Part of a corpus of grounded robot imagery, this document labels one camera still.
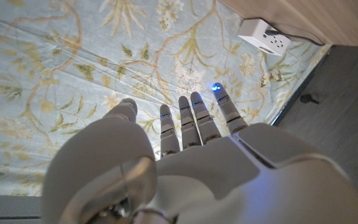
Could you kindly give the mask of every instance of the power cord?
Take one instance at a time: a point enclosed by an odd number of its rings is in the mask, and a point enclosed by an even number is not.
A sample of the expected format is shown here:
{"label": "power cord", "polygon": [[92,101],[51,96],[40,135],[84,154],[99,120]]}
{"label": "power cord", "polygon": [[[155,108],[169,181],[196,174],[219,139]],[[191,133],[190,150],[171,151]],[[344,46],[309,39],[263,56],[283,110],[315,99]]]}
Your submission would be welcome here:
{"label": "power cord", "polygon": [[307,41],[309,41],[312,44],[315,44],[317,46],[324,46],[325,45],[323,43],[323,41],[321,41],[318,37],[317,37],[317,39],[320,41],[320,43],[317,43],[316,41],[314,41],[314,40],[312,40],[310,38],[307,38],[307,37],[302,37],[302,36],[292,35],[292,34],[285,34],[283,32],[277,31],[277,30],[266,30],[265,34],[266,35],[284,35],[284,36],[287,36],[287,37],[296,37],[296,38],[299,38],[299,39],[307,40]]}

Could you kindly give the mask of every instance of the floral patterned fabric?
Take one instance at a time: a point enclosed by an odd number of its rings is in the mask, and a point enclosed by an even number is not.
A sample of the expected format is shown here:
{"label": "floral patterned fabric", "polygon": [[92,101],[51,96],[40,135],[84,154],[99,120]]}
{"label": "floral patterned fabric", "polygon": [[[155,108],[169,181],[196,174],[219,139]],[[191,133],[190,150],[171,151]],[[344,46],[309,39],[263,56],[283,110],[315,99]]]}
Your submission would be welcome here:
{"label": "floral patterned fabric", "polygon": [[266,55],[236,35],[241,20],[215,0],[1,0],[0,194],[40,195],[59,147],[123,98],[156,158],[160,105],[181,139],[177,100],[192,91],[228,134],[215,82],[248,123],[270,123],[329,46]]}

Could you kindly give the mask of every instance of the blue light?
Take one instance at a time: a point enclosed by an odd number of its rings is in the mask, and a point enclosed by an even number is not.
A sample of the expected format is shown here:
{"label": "blue light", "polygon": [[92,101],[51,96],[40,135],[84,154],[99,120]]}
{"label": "blue light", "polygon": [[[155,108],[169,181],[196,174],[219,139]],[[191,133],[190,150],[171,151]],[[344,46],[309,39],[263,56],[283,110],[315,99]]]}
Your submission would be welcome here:
{"label": "blue light", "polygon": [[221,87],[218,86],[218,85],[213,85],[213,86],[212,86],[212,90],[213,90],[213,91],[215,91],[215,90],[220,90],[220,89],[221,89]]}

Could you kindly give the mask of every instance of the gray floor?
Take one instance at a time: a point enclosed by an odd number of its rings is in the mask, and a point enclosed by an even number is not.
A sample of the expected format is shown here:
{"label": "gray floor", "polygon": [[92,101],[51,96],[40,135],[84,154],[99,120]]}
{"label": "gray floor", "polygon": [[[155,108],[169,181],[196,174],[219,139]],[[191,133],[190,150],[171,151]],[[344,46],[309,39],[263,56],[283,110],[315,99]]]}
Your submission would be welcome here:
{"label": "gray floor", "polygon": [[358,188],[358,47],[335,47],[278,125],[336,160]]}

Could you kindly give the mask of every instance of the white power strip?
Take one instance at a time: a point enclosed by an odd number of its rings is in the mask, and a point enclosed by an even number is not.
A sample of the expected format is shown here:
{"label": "white power strip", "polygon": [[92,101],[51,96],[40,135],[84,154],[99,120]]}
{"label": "white power strip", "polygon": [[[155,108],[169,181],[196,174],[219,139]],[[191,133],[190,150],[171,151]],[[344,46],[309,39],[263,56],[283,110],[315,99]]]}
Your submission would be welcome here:
{"label": "white power strip", "polygon": [[281,56],[291,40],[284,35],[267,35],[266,30],[276,30],[263,19],[244,19],[237,35],[268,54]]}

